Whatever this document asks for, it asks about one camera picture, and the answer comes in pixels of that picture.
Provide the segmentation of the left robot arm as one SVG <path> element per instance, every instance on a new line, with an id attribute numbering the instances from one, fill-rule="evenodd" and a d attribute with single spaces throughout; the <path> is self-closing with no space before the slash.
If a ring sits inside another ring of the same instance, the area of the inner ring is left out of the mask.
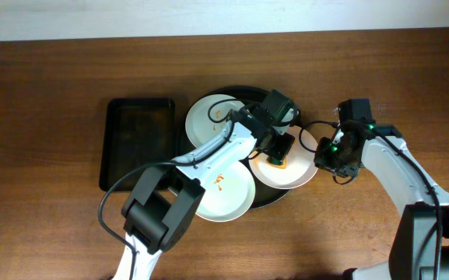
<path id="1" fill-rule="evenodd" d="M 229 110 L 223 130 L 197 149 L 136 168 L 140 178 L 121 209 L 125 251 L 114 278 L 149 278 L 187 231 L 213 180 L 254 151 L 283 159 L 293 144 L 286 130 L 298 115 L 290 98 L 272 90 L 260 103 Z"/>

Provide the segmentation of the white plate front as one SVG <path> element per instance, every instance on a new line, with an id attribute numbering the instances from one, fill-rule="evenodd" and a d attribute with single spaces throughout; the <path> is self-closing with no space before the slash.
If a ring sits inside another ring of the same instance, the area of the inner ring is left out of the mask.
<path id="1" fill-rule="evenodd" d="M 205 193 L 196 215 L 211 222 L 229 222 L 242 216 L 255 197 L 255 182 L 248 168 L 241 162 L 195 169 L 177 166 L 176 171 L 190 180 L 196 179 Z"/>

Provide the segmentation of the white plate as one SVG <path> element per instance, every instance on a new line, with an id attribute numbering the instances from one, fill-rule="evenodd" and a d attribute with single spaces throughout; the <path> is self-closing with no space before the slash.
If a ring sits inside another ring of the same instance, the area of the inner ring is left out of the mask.
<path id="1" fill-rule="evenodd" d="M 293 189 L 304 185 L 316 174 L 314 153 L 307 151 L 299 142 L 300 129 L 294 126 L 287 130 L 295 141 L 281 166 L 268 162 L 265 154 L 249 161 L 252 173 L 263 184 L 276 189 Z"/>
<path id="2" fill-rule="evenodd" d="M 196 215 L 211 222 L 229 222 L 242 216 L 255 197 L 255 182 L 248 168 L 241 162 L 195 169 L 177 166 L 176 171 L 190 180 L 196 179 L 205 193 Z"/>

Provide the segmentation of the green and orange sponge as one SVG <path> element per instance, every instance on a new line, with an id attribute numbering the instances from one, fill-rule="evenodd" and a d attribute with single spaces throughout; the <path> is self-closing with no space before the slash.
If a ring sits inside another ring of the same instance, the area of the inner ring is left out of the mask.
<path id="1" fill-rule="evenodd" d="M 266 159 L 266 162 L 268 165 L 275 167 L 275 168 L 279 168 L 279 169 L 285 169 L 286 168 L 286 163 L 287 163 L 287 158 L 284 157 L 283 159 L 276 159 L 272 156 L 269 156 Z"/>

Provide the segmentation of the pale grey plate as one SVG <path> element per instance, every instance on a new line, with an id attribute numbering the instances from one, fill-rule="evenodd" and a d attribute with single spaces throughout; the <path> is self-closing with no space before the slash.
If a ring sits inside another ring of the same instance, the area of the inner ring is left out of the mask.
<path id="1" fill-rule="evenodd" d="M 198 148 L 208 140 L 219 134 L 226 126 L 226 122 L 214 123 L 209 119 L 209 108 L 218 101 L 233 99 L 225 94 L 212 94 L 198 100 L 188 111 L 185 121 L 185 131 L 191 144 Z M 239 100 L 226 101 L 215 105 L 210 110 L 212 119 L 220 121 L 230 110 L 239 110 L 244 104 Z"/>

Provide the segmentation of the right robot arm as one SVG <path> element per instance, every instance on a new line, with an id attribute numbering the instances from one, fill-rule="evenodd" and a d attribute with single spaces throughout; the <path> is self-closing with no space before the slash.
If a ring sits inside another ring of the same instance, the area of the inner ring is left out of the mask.
<path id="1" fill-rule="evenodd" d="M 346 100 L 338 109 L 335 133 L 321 139 L 315 166 L 346 183 L 369 170 L 401 216 L 388 261 L 347 269 L 343 278 L 449 279 L 449 193 L 419 165 L 394 126 L 376 123 L 369 100 Z"/>

